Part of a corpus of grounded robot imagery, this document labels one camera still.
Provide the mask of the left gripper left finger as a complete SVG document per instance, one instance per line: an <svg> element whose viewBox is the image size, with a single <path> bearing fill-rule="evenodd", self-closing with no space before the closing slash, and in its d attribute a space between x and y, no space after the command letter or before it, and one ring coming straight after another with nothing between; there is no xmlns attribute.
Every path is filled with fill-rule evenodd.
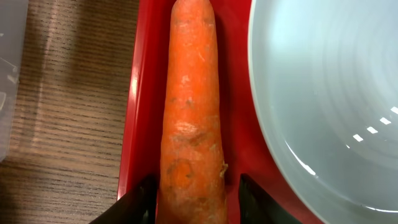
<svg viewBox="0 0 398 224"><path fill-rule="evenodd" d="M90 224L155 224L157 182L148 175Z"/></svg>

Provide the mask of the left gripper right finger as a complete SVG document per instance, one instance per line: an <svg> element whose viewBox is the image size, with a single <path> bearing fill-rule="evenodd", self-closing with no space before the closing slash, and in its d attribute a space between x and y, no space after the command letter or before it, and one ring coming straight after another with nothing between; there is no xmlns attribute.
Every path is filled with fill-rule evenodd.
<svg viewBox="0 0 398 224"><path fill-rule="evenodd" d="M301 224L247 174L239 181L240 224Z"/></svg>

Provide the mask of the orange carrot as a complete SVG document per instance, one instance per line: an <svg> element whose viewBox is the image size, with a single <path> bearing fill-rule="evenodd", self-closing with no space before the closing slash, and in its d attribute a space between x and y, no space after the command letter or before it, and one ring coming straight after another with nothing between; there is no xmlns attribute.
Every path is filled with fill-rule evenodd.
<svg viewBox="0 0 398 224"><path fill-rule="evenodd" d="M157 223L228 221L216 22L209 0L178 0L170 20Z"/></svg>

